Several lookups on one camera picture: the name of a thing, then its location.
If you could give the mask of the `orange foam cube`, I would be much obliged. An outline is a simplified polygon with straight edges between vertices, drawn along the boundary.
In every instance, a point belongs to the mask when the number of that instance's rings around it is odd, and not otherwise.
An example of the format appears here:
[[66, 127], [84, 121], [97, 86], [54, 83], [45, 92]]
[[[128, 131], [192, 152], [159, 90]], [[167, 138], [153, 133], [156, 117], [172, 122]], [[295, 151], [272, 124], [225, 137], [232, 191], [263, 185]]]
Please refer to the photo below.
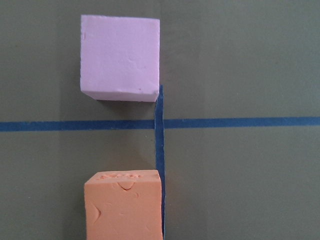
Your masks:
[[84, 184], [88, 240], [161, 240], [162, 183], [152, 170], [103, 171]]

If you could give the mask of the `pink foam cube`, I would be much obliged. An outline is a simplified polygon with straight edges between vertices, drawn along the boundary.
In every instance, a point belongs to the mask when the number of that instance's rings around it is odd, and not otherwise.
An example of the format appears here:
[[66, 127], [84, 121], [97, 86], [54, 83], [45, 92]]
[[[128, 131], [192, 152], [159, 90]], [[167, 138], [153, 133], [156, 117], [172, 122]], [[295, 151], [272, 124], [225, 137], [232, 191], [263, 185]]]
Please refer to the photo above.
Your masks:
[[160, 20], [81, 16], [80, 90], [95, 100], [155, 102], [160, 91]]

